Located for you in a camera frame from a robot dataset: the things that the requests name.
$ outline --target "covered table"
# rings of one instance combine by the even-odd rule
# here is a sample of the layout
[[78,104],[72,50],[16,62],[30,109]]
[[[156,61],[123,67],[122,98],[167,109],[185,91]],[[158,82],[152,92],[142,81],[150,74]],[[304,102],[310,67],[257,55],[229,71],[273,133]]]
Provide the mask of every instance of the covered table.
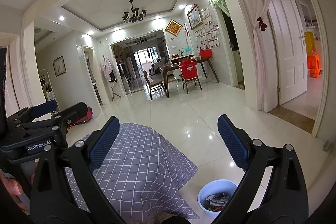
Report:
[[[179,192],[197,170],[196,165],[152,128],[124,123],[93,176],[125,220],[147,220],[159,212],[197,219]],[[71,168],[66,168],[66,173],[78,206],[88,210]]]

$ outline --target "chandelier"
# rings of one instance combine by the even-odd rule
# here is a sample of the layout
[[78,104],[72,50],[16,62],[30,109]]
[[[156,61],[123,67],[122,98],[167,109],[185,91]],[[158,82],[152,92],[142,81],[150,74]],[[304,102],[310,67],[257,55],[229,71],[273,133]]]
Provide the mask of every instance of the chandelier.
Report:
[[134,22],[136,22],[136,21],[141,21],[141,20],[143,20],[143,18],[146,16],[146,11],[147,11],[147,10],[142,10],[142,11],[141,11],[142,14],[138,15],[139,8],[134,8],[134,7],[133,7],[133,0],[130,0],[129,2],[130,2],[131,5],[132,5],[131,10],[132,10],[132,14],[133,14],[133,16],[132,16],[132,17],[129,17],[129,16],[128,16],[128,13],[129,13],[129,12],[124,12],[124,16],[123,16],[123,20],[124,20],[124,22],[132,22],[132,23],[134,23]]
[[144,42],[147,42],[147,37],[139,37],[134,40],[136,44],[143,44]]

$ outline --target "gold picture frame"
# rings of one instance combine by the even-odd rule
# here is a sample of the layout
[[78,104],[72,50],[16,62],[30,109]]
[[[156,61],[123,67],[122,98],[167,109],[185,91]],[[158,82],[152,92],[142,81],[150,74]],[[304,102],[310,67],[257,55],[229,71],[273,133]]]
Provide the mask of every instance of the gold picture frame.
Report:
[[200,13],[200,8],[198,7],[198,4],[195,4],[194,7],[192,7],[190,12],[187,14],[187,17],[191,30],[194,30],[203,23],[202,14]]
[[179,32],[182,30],[182,28],[183,28],[183,25],[176,22],[175,20],[171,20],[168,26],[166,27],[166,31],[170,32],[171,34],[177,37]]
[[63,56],[61,56],[59,58],[56,58],[52,63],[53,63],[53,66],[54,66],[54,71],[55,71],[56,77],[67,72],[67,70],[65,68]]

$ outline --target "blue trash bin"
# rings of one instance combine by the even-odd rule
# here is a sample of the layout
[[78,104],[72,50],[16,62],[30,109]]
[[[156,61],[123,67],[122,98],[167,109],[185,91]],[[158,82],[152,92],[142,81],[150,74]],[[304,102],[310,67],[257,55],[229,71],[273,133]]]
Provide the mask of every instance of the blue trash bin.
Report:
[[215,219],[220,212],[212,212],[204,208],[207,205],[208,201],[205,199],[213,194],[225,192],[229,195],[233,195],[235,190],[237,189],[237,185],[230,180],[219,179],[209,182],[205,185],[200,192],[198,193],[197,202],[198,205],[202,208],[202,210],[211,218]]

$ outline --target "blue textured gripper pad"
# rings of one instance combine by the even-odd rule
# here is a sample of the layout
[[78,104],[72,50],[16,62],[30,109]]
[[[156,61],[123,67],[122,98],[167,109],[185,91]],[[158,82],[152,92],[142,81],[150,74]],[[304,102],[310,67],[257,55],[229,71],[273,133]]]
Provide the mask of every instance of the blue textured gripper pad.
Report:
[[51,111],[56,110],[57,108],[57,103],[55,100],[51,100],[49,102],[43,103],[41,105],[38,105],[36,107],[34,107],[31,112],[30,115],[33,118],[39,118],[45,114],[50,113]]
[[96,141],[89,154],[90,163],[88,168],[90,172],[101,167],[107,153],[110,151],[112,144],[119,134],[119,129],[119,120],[114,118]]
[[235,130],[223,116],[218,118],[217,127],[219,134],[231,154],[231,157],[235,161],[235,164],[238,167],[243,168],[244,171],[247,171],[250,167],[250,163],[248,161],[249,152],[237,136]]

